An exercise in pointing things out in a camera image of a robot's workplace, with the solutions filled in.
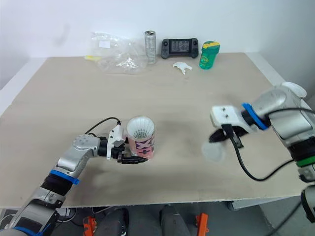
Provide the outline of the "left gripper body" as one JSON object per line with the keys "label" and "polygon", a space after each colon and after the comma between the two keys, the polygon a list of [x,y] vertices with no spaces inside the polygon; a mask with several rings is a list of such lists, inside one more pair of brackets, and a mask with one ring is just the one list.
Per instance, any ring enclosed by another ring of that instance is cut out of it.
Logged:
{"label": "left gripper body", "polygon": [[117,160],[118,163],[128,163],[129,158],[125,157],[124,151],[125,151],[125,143],[121,144],[118,147],[113,147],[112,158]]}

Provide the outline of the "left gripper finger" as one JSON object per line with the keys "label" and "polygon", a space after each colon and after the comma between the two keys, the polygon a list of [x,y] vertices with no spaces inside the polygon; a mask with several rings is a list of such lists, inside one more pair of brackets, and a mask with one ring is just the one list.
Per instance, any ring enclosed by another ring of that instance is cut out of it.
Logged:
{"label": "left gripper finger", "polygon": [[148,161],[148,159],[144,158],[144,157],[139,157],[139,156],[131,156],[131,157],[118,158],[117,161],[118,161],[118,163],[121,163],[121,164],[133,165],[133,164],[144,163],[144,162]]}

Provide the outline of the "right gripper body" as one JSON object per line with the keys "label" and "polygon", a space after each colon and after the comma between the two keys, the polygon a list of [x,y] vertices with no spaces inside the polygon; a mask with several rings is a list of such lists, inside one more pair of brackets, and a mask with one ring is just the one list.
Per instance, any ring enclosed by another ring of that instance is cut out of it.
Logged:
{"label": "right gripper body", "polygon": [[232,128],[233,128],[233,136],[235,136],[235,137],[242,137],[242,136],[248,134],[248,132],[242,127],[232,126]]}

